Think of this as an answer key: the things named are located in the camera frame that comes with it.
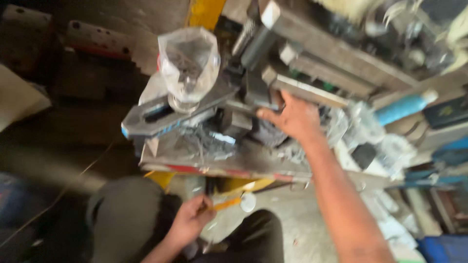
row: metal sheet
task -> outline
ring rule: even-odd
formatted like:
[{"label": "metal sheet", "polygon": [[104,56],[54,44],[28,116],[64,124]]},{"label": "metal sheet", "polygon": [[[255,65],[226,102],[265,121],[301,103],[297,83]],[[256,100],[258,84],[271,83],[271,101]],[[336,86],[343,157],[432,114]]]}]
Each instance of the metal sheet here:
[{"label": "metal sheet", "polygon": [[270,88],[284,89],[292,95],[310,102],[339,108],[348,105],[348,100],[342,97],[288,77],[287,67],[280,62],[271,62],[264,69],[262,78],[270,85]]},{"label": "metal sheet", "polygon": [[170,113],[154,122],[145,119],[154,111],[168,107],[167,97],[133,107],[122,122],[122,132],[127,138],[137,136],[160,136],[180,126],[182,121],[190,119],[211,107],[231,98],[239,90],[227,82],[226,76],[219,76],[211,91],[200,101],[199,107],[190,114]]},{"label": "metal sheet", "polygon": [[325,61],[376,86],[409,89],[419,81],[382,60],[333,37],[313,20],[307,0],[259,0],[263,24],[282,37],[300,43]]},{"label": "metal sheet", "polygon": [[372,83],[360,79],[317,56],[303,52],[290,43],[284,45],[279,55],[281,60],[291,68],[309,76],[315,76],[358,96],[367,96],[374,91],[375,86]]}]

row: plastic bottle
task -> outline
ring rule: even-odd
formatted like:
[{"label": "plastic bottle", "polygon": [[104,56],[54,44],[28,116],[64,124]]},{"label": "plastic bottle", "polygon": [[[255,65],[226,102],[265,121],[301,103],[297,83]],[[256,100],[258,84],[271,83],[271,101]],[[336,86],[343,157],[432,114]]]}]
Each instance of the plastic bottle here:
[{"label": "plastic bottle", "polygon": [[422,94],[406,96],[375,112],[379,123],[385,126],[403,117],[424,109],[429,103],[439,97],[435,90],[426,90]]}]

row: yellow metal frame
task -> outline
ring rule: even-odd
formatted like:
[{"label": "yellow metal frame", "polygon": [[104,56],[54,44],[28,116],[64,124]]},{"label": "yellow metal frame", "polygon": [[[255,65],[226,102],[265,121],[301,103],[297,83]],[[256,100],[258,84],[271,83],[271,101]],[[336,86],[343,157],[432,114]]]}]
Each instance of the yellow metal frame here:
[{"label": "yellow metal frame", "polygon": [[223,11],[226,0],[190,0],[185,26],[213,30]]}]

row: cable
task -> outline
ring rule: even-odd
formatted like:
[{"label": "cable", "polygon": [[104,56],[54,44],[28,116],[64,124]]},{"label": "cable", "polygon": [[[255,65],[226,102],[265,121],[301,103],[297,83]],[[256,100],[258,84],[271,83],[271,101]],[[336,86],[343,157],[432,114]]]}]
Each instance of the cable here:
[{"label": "cable", "polygon": [[94,164],[96,164],[109,150],[110,148],[112,147],[112,145],[114,145],[114,141],[112,141],[109,146],[104,150],[104,152],[99,155],[97,157],[96,160],[94,160],[90,165],[88,165],[88,167],[86,167],[74,180],[72,180],[70,183],[68,183],[63,189],[62,191],[57,195],[57,197],[55,198],[55,200],[48,206],[46,207],[44,210],[42,210],[41,212],[39,212],[37,215],[35,215],[34,217],[32,217],[31,219],[28,220],[28,222],[24,223],[24,225],[22,225],[20,228],[18,228],[18,230],[16,230],[13,234],[11,234],[11,236],[9,236],[7,239],[5,239],[5,241],[2,242],[2,244],[0,245],[0,248],[2,248],[3,246],[5,246],[12,238],[14,238],[19,232],[21,232],[23,229],[25,229],[27,226],[29,226],[32,222],[34,222],[36,219],[40,218],[43,214],[45,214],[47,211],[49,211],[51,208],[53,208],[61,199],[62,197],[65,195],[65,193],[70,189],[70,187],[78,180],[81,178],[81,176],[86,173],[86,171],[88,171]]}]

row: metal bracket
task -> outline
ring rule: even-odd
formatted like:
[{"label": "metal bracket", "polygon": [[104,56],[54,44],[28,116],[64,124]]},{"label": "metal bracket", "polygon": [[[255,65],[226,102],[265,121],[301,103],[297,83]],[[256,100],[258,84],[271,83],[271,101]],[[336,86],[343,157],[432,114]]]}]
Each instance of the metal bracket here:
[{"label": "metal bracket", "polygon": [[122,133],[128,139],[163,135],[179,127],[183,121],[233,97],[238,90],[239,87],[229,84],[227,76],[220,75],[211,91],[200,101],[199,107],[190,114],[174,112],[167,96],[134,106],[122,122]]}]

